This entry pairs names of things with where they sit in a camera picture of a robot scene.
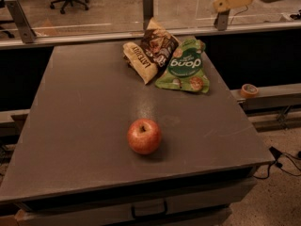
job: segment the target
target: orange round object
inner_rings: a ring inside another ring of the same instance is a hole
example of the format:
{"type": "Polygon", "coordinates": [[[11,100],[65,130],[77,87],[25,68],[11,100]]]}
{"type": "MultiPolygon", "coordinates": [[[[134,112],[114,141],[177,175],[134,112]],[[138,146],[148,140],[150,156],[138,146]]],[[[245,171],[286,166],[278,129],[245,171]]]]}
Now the orange round object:
{"type": "Polygon", "coordinates": [[[258,94],[258,92],[259,90],[251,84],[244,84],[241,89],[241,95],[244,98],[253,98],[258,94]]]}

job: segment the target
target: floor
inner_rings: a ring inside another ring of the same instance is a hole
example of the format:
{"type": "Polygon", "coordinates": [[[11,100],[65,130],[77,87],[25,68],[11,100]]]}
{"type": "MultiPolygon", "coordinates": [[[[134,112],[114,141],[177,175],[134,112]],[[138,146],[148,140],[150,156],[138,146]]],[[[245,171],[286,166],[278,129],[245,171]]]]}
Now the floor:
{"type": "MultiPolygon", "coordinates": [[[[137,31],[143,27],[141,0],[90,0],[89,11],[78,5],[66,8],[66,14],[59,12],[59,6],[50,9],[53,0],[20,0],[28,22],[38,36],[59,36],[85,33],[108,33],[120,31],[137,31]]],[[[154,0],[154,14],[166,28],[187,28],[212,26],[216,13],[212,10],[213,0],[154,0]]],[[[281,1],[277,4],[263,4],[255,0],[248,10],[237,8],[231,11],[233,24],[252,24],[282,21],[286,14],[296,13],[300,9],[301,0],[281,1]]],[[[1,9],[0,20],[9,18],[8,11],[1,9]]],[[[1,33],[0,39],[6,39],[1,33]]],[[[298,121],[300,114],[289,114],[288,120],[298,121]]],[[[280,126],[274,130],[264,130],[269,125],[266,117],[249,118],[258,125],[263,121],[259,136],[265,146],[276,147],[283,153],[296,155],[301,151],[301,126],[280,126]]],[[[300,173],[286,158],[280,158],[283,169],[291,173],[300,173]]],[[[8,160],[1,161],[0,173],[5,174],[8,160]]],[[[270,177],[258,180],[258,184],[239,203],[231,206],[232,215],[222,226],[299,226],[301,225],[301,181],[300,177],[288,175],[273,166],[270,177]]],[[[256,173],[264,177],[267,167],[256,173]]]]}

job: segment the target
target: red apple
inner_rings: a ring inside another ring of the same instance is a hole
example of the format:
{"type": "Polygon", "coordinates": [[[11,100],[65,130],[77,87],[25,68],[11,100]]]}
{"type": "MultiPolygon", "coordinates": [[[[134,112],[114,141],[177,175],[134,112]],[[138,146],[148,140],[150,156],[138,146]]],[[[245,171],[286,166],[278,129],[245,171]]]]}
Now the red apple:
{"type": "Polygon", "coordinates": [[[150,154],[160,145],[162,133],[159,125],[150,119],[134,121],[127,134],[130,147],[139,154],[150,154]]]}

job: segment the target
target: desk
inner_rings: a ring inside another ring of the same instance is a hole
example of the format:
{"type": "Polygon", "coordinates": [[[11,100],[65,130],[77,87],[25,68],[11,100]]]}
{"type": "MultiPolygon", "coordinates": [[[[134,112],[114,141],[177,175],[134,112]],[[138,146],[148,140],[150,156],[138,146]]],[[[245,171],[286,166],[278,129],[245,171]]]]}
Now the desk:
{"type": "Polygon", "coordinates": [[[255,185],[254,169],[273,160],[205,54],[210,92],[192,94],[145,86],[123,43],[54,49],[0,187],[25,225],[217,224],[255,185]],[[149,156],[126,141],[141,117],[163,133],[149,156]],[[137,217],[138,203],[156,203],[155,217],[137,217]]]}

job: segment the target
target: black drawer handle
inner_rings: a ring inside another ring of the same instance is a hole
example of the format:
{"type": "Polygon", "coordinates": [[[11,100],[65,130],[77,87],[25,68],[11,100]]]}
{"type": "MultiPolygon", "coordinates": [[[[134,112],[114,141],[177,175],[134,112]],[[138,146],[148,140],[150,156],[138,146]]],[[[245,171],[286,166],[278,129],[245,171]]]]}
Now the black drawer handle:
{"type": "Polygon", "coordinates": [[[157,214],[151,214],[151,215],[145,215],[145,216],[137,216],[136,214],[135,214],[135,207],[134,206],[132,206],[132,217],[134,218],[134,219],[139,219],[139,220],[141,220],[141,219],[149,219],[149,218],[157,218],[157,217],[161,217],[161,216],[164,216],[166,213],[167,213],[167,202],[166,201],[164,201],[164,211],[163,212],[160,212],[160,213],[157,213],[157,214]]]}

